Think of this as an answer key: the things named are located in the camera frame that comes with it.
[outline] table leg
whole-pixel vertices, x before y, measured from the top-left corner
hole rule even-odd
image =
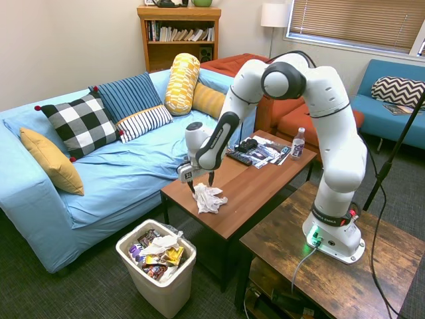
[[[227,287],[228,279],[228,268],[229,268],[229,258],[228,258],[228,248],[230,246],[230,241],[226,241],[224,244],[224,252],[221,261],[221,278],[220,278],[220,291],[225,292]]]
[[[234,305],[236,309],[242,310],[245,299],[246,286],[248,285],[249,274],[251,269],[252,253],[243,247],[240,252],[238,286],[236,287],[236,295],[234,297]]]
[[[314,161],[311,161],[309,167],[308,167],[308,173],[307,173],[307,178],[305,179],[305,181],[309,181],[310,177],[311,177],[311,173],[313,171],[313,166],[314,166]]]
[[[161,202],[162,202],[162,207],[163,207],[163,212],[164,212],[164,223],[169,225],[170,220],[168,218],[167,196],[163,192],[160,192],[160,194],[161,194]]]

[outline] floor lamp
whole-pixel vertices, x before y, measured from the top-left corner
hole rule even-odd
[[[286,3],[264,3],[262,6],[261,26],[272,28],[269,58],[272,57],[274,28],[286,28],[288,26],[289,14],[290,6]]]
[[[401,133],[394,149],[391,151],[389,158],[384,163],[384,165],[382,165],[382,168],[379,171],[378,176],[377,176],[377,181],[375,182],[375,185],[373,186],[372,191],[371,191],[371,193],[369,194],[369,197],[366,200],[365,206],[363,207],[364,211],[367,211],[367,209],[369,209],[369,206],[371,205],[372,200],[375,198],[375,195],[378,192],[379,185],[384,181],[385,177],[390,172],[390,169],[392,167],[392,161],[396,157],[398,150],[400,149],[400,146],[403,143],[403,140],[406,137],[407,132],[409,131],[410,127],[412,126],[412,123],[413,123],[416,115],[418,114],[419,109],[422,107],[424,101],[425,101],[425,90],[423,91],[422,95],[420,96],[419,101],[418,101],[417,105],[415,106],[412,114],[410,115],[410,117],[407,121],[407,124],[404,127],[403,132]]]

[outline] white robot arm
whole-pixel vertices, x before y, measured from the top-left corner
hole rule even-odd
[[[276,100],[304,97],[317,131],[323,176],[311,213],[303,224],[307,243],[350,264],[365,251],[349,206],[366,167],[367,149],[357,135],[348,95],[330,66],[310,68],[303,55],[290,53],[272,64],[249,60],[234,78],[217,126],[211,133],[199,122],[186,129],[189,163],[178,169],[179,179],[193,191],[192,180],[220,167],[227,143],[239,123],[266,94]]]

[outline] wooden bookshelf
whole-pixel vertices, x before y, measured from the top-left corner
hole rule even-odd
[[[141,5],[140,18],[143,51],[148,72],[165,70],[179,53],[190,53],[199,58],[201,48],[212,49],[212,59],[218,59],[218,21],[221,9],[214,7],[158,8]],[[164,26],[177,29],[204,29],[214,27],[214,41],[149,41],[146,21],[161,21]]]

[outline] sticker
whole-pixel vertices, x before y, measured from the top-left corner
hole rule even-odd
[[[348,237],[351,237],[352,234],[354,234],[357,230],[357,226],[354,223],[351,223],[351,225],[345,230]]]

